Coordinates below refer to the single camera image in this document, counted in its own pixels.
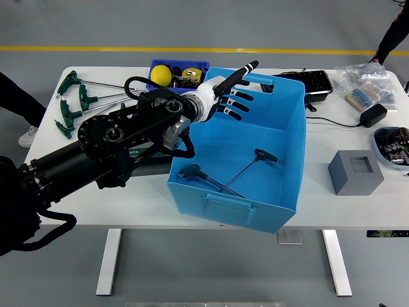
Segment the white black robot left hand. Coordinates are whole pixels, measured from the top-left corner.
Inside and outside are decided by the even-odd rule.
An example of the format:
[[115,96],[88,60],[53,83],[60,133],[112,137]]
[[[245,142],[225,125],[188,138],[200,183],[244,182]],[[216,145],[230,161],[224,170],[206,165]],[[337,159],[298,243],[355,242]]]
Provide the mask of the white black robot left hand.
[[196,114],[192,123],[207,122],[214,113],[221,112],[232,116],[236,120],[241,120],[242,117],[228,108],[225,104],[237,107],[239,110],[248,112],[249,108],[243,104],[229,98],[228,95],[242,97],[245,100],[253,101],[254,98],[248,94],[234,90],[233,87],[237,84],[248,85],[249,82],[243,81],[252,70],[259,65],[258,60],[251,61],[242,68],[233,72],[229,77],[217,76],[211,78],[201,85],[196,91],[188,91],[182,94],[182,97],[187,99],[196,109]]

